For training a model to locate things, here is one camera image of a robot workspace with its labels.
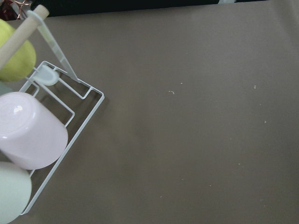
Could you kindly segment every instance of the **dish rack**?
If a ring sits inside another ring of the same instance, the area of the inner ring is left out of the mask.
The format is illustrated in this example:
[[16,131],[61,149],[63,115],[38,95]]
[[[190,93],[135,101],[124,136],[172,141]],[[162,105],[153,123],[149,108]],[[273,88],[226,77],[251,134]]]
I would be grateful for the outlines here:
[[[33,87],[35,90],[33,91],[32,95],[34,97],[36,97],[38,92],[41,89],[43,89],[48,95],[50,95],[55,101],[57,101],[61,106],[63,106],[66,110],[68,110],[71,113],[71,117],[64,124],[65,127],[67,127],[72,122],[72,120],[75,117],[75,112],[65,102],[63,102],[62,99],[60,99],[55,93],[53,93],[52,90],[50,90],[48,88],[49,85],[47,84],[46,80],[43,81],[43,79],[45,78],[44,70],[43,70],[43,74],[40,72],[42,70],[43,66],[47,66],[49,68],[49,70],[47,72],[47,76],[48,76],[47,78],[55,79],[56,77],[51,77],[51,76],[57,72],[57,73],[60,73],[62,76],[68,76],[69,78],[71,78],[75,82],[79,83],[80,85],[85,86],[87,88],[87,91],[84,94],[80,94],[73,87],[71,87],[66,81],[64,81],[60,76],[57,76],[57,80],[55,80],[55,83],[50,84],[50,85],[56,85],[56,83],[60,83],[65,87],[66,91],[69,91],[70,94],[74,94],[80,100],[85,100],[90,95],[90,93],[92,91],[95,92],[96,94],[98,94],[100,98],[96,101],[95,105],[90,110],[89,114],[87,115],[87,117],[85,118],[85,120],[83,121],[81,126],[75,130],[74,136],[72,137],[72,139],[69,140],[62,155],[58,158],[58,160],[56,160],[56,162],[54,162],[53,167],[51,168],[50,172],[47,174],[46,178],[43,180],[42,184],[38,187],[38,190],[35,193],[32,193],[31,199],[30,199],[29,203],[27,204],[26,208],[24,209],[24,211],[21,213],[21,215],[24,215],[30,211],[30,209],[36,202],[37,198],[39,197],[40,193],[42,192],[42,190],[48,183],[49,179],[52,177],[55,170],[57,169],[57,167],[59,166],[59,164],[65,157],[65,155],[67,154],[67,152],[70,150],[70,148],[72,147],[75,140],[78,138],[78,136],[80,135],[80,133],[82,132],[82,130],[84,129],[84,127],[86,126],[88,121],[94,115],[94,113],[96,112],[96,110],[98,109],[98,107],[100,106],[100,104],[103,102],[103,100],[105,98],[103,92],[101,92],[100,90],[96,89],[92,85],[84,82],[83,80],[81,80],[77,77],[76,73],[72,69],[70,63],[66,59],[64,53],[60,49],[55,38],[51,34],[47,25],[44,23],[42,17],[39,16],[39,14],[35,13],[34,11],[28,11],[28,15],[34,17],[36,21],[39,21],[39,24],[37,27],[38,31],[40,32],[40,34],[42,35],[44,40],[47,42],[47,44],[49,45],[49,47],[51,48],[51,50],[53,51],[53,53],[55,54],[57,59],[60,61],[61,65],[64,69],[61,69],[47,61],[43,61],[37,68],[34,68],[34,72],[32,73],[32,75],[30,77],[26,78],[25,84],[20,88],[19,91],[26,92],[26,91],[28,91],[28,89],[30,87]],[[31,170],[29,172],[30,172],[30,178],[32,178],[32,175],[35,172],[35,170]]]

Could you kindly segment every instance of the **table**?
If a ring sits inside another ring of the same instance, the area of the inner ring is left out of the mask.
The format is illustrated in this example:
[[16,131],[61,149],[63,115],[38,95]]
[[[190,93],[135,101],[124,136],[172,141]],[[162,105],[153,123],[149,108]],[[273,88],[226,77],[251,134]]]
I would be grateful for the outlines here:
[[297,223],[298,15],[271,0],[46,19],[106,99],[12,223]]

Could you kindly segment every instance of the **table surface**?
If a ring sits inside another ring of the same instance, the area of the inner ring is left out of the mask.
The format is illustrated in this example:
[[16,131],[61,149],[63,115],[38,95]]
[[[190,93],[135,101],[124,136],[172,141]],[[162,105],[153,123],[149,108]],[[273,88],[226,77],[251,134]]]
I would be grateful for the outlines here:
[[106,99],[13,224],[299,222],[297,0],[46,23]]

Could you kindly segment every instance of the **black object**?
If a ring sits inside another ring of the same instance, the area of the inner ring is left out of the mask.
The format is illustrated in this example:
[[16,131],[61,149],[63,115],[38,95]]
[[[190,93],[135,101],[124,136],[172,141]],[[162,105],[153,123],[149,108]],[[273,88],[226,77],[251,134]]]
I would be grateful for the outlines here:
[[[261,0],[238,0],[243,1],[261,1]],[[154,8],[168,8],[181,6],[198,6],[218,4],[219,0],[186,0],[186,1],[79,1],[79,0],[35,0],[32,4],[32,9],[37,5],[44,5],[50,12],[50,16],[60,15],[74,15],[74,14],[90,14],[90,13],[104,13],[104,12],[118,12],[140,9],[154,9]]]

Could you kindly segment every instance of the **white cup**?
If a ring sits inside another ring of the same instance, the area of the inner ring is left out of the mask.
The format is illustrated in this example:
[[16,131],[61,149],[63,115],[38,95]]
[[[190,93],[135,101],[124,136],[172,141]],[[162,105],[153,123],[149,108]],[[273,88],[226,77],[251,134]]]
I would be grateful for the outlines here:
[[65,126],[33,96],[0,96],[0,149],[16,165],[46,167],[59,158],[67,141]]
[[17,218],[31,195],[31,179],[26,170],[11,162],[0,162],[0,224]]

